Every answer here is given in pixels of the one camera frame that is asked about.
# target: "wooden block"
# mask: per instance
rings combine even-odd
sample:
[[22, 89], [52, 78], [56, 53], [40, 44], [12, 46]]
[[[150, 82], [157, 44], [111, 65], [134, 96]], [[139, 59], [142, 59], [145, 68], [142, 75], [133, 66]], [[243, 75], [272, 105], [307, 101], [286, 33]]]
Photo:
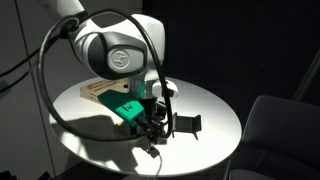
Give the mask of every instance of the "wooden block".
[[107, 91], [108, 89], [127, 93], [128, 88], [125, 88], [125, 86], [128, 86], [127, 78], [120, 79], [120, 80], [101, 80], [101, 81], [80, 87], [80, 97], [93, 101], [95, 103], [101, 104], [98, 100], [98, 96], [100, 94]]

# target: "dark background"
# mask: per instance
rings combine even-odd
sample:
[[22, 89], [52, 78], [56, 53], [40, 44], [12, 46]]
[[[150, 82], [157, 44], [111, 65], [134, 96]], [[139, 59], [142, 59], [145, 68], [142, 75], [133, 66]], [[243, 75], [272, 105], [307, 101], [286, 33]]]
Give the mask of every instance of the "dark background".
[[[291, 99], [320, 45], [320, 3], [297, 1], [144, 1], [164, 23], [166, 76], [225, 100], [242, 125], [259, 95]], [[302, 101], [320, 105], [317, 73]]]

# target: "chair backrest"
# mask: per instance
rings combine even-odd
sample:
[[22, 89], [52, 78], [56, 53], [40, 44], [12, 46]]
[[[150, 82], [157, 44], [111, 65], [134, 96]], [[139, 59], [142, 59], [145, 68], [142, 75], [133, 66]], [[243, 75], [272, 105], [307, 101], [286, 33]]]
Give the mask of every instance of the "chair backrest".
[[260, 96], [251, 109], [242, 144], [281, 153], [320, 169], [320, 107]]

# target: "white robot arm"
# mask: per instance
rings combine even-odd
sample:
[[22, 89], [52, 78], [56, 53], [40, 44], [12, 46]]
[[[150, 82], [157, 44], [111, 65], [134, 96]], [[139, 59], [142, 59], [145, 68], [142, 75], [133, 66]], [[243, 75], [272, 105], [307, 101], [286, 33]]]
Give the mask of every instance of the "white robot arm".
[[[78, 0], [38, 0], [54, 20], [68, 15], [87, 14]], [[146, 30], [157, 51], [160, 63], [164, 59], [165, 31], [162, 23], [144, 15], [132, 15]], [[129, 77], [129, 92], [140, 99], [159, 97], [158, 74], [150, 51], [133, 23], [124, 20], [100, 28], [88, 20], [77, 31], [68, 34], [82, 63], [105, 79]], [[178, 94], [174, 83], [171, 96]]]

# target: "white surface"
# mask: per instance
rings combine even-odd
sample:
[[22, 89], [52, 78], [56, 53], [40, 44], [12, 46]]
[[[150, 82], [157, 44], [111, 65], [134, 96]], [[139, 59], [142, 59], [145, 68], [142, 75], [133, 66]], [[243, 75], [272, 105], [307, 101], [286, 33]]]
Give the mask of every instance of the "white surface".
[[[106, 107], [80, 97], [80, 86], [98, 81], [100, 78], [79, 83], [63, 92], [54, 102], [62, 116], [70, 122], [73, 119], [96, 115], [111, 119], [79, 120], [75, 125], [80, 130], [95, 135], [114, 136], [112, 125], [121, 119]], [[60, 141], [73, 153], [96, 166], [129, 175], [178, 176], [199, 172], [214, 166], [227, 158], [238, 146], [241, 126], [234, 111], [214, 94], [190, 83], [168, 78], [178, 89], [177, 98], [171, 99], [172, 111], [180, 116], [202, 117], [202, 131], [197, 141], [193, 134], [175, 133], [166, 145], [156, 145], [160, 156], [153, 159], [142, 150], [140, 141], [103, 143], [78, 138], [56, 124], [50, 116], [50, 123]]]

